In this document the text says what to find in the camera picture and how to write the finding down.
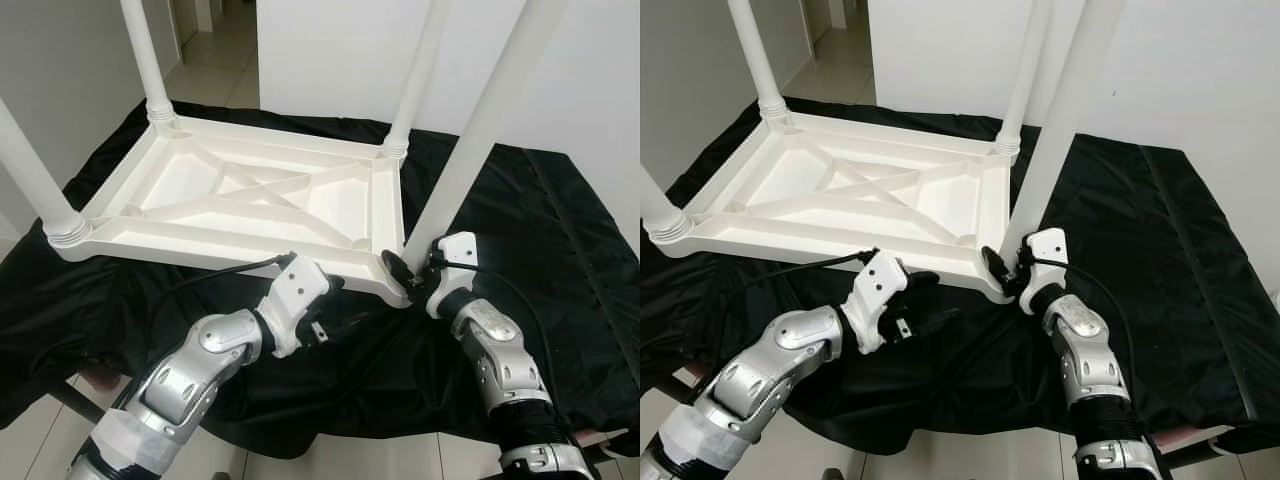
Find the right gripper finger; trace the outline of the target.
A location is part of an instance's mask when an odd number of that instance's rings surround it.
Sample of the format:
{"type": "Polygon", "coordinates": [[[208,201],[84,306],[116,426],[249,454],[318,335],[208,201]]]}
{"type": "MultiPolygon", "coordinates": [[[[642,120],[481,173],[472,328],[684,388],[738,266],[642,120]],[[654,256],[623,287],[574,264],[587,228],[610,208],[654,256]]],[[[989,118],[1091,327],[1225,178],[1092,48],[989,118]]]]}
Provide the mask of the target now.
{"type": "Polygon", "coordinates": [[[411,270],[407,262],[398,253],[390,250],[383,250],[381,262],[384,264],[390,279],[394,280],[407,296],[416,292],[416,273],[411,270]]]}
{"type": "Polygon", "coordinates": [[[986,264],[988,273],[992,275],[996,284],[998,285],[1000,292],[1009,293],[1012,278],[1006,262],[1000,256],[1000,253],[996,250],[991,248],[989,246],[983,246],[982,259],[986,264]]]}

